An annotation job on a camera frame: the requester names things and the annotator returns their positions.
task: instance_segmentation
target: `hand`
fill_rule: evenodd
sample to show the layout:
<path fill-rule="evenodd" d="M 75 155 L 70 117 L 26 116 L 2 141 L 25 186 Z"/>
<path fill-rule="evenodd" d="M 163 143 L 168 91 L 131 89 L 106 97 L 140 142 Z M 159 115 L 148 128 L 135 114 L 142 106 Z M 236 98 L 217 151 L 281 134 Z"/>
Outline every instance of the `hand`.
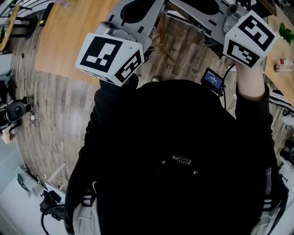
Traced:
<path fill-rule="evenodd" d="M 239 62 L 235 64 L 239 94 L 250 101 L 261 101 L 265 93 L 261 66 L 248 68 Z"/>

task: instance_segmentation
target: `black sleeve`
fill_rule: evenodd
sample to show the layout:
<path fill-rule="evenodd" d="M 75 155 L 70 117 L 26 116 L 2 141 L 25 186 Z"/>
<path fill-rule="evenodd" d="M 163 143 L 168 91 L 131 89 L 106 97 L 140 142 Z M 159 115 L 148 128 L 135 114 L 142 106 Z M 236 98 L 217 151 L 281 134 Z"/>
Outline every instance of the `black sleeve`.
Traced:
<path fill-rule="evenodd" d="M 93 181 L 98 181 L 109 149 L 111 134 L 116 130 L 124 102 L 135 92 L 136 83 L 116 85 L 100 81 L 101 88 L 95 93 L 95 107 L 86 129 L 85 145 L 79 151 L 79 159 L 68 183 L 65 198 L 65 228 L 74 234 L 73 213 L 82 202 Z"/>
<path fill-rule="evenodd" d="M 248 131 L 253 131 L 261 134 L 263 138 L 271 141 L 271 124 L 272 115 L 269 109 L 269 88 L 265 85 L 265 94 L 261 101 L 249 101 L 239 94 L 238 87 L 236 88 L 237 105 L 236 105 L 236 119 L 238 123 L 243 125 Z"/>
<path fill-rule="evenodd" d="M 252 164 L 260 165 L 261 170 L 271 169 L 270 195 L 264 195 L 272 200 L 272 207 L 279 206 L 280 211 L 275 219 L 276 224 L 283 215 L 288 199 L 288 189 L 279 176 L 277 158 L 272 140 L 271 124 L 273 121 L 269 111 L 269 88 L 265 85 L 265 94 L 262 101 L 249 101 L 243 98 L 237 89 L 236 119 L 240 135 L 248 143 L 246 146 L 253 157 Z"/>

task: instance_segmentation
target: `bottle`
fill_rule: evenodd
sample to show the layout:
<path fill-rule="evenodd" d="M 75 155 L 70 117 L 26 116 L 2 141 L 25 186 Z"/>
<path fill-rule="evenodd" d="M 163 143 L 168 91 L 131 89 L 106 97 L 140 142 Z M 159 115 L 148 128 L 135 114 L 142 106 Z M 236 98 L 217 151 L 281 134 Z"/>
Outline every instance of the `bottle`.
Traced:
<path fill-rule="evenodd" d="M 63 7 L 69 7 L 70 2 L 69 0 L 51 0 L 51 2 L 57 3 L 62 5 Z"/>
<path fill-rule="evenodd" d="M 285 71 L 292 71 L 293 70 L 294 61 L 287 59 L 287 58 L 281 58 L 278 60 L 274 66 L 275 72 L 285 72 Z"/>

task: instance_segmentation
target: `green plant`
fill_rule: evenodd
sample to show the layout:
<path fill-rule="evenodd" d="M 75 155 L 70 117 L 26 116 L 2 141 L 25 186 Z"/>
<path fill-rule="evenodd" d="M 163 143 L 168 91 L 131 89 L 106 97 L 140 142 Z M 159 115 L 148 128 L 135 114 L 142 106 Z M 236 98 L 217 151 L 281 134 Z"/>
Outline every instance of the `green plant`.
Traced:
<path fill-rule="evenodd" d="M 285 28 L 284 23 L 280 24 L 279 34 L 289 43 L 289 45 L 294 41 L 294 32 Z"/>

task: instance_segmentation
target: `wooden tabletop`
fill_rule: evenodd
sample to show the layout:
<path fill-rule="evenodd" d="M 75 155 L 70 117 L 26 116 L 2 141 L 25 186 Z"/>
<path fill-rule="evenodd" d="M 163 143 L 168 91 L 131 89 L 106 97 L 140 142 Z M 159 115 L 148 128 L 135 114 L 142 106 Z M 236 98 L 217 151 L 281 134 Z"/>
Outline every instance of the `wooden tabletop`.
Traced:
<path fill-rule="evenodd" d="M 46 22 L 35 69 L 99 84 L 99 80 L 75 67 L 88 33 L 93 33 L 119 0 L 72 0 L 68 8 L 54 4 Z"/>
<path fill-rule="evenodd" d="M 8 29 L 5 30 L 5 36 L 2 40 L 2 43 L 0 44 L 0 50 L 4 50 L 7 42 L 8 42 L 8 39 L 9 39 L 9 36 L 11 34 L 11 31 L 12 31 L 12 28 L 13 28 L 13 25 L 14 25 L 14 22 L 17 18 L 17 14 L 19 12 L 19 9 L 20 9 L 20 5 L 17 4 L 14 8 L 13 8 L 13 14 L 7 19 L 8 22 L 9 22 L 9 25 L 8 25 Z"/>
<path fill-rule="evenodd" d="M 286 28 L 294 31 L 294 26 L 287 16 L 278 6 L 276 8 L 277 16 L 268 17 L 269 26 L 274 31 L 278 31 L 280 24 L 283 22 Z M 289 45 L 283 38 L 278 39 L 268 54 L 265 74 L 279 88 L 291 105 L 294 106 L 294 71 L 276 73 L 274 71 L 274 65 L 280 58 L 288 58 L 294 61 L 294 44 Z"/>

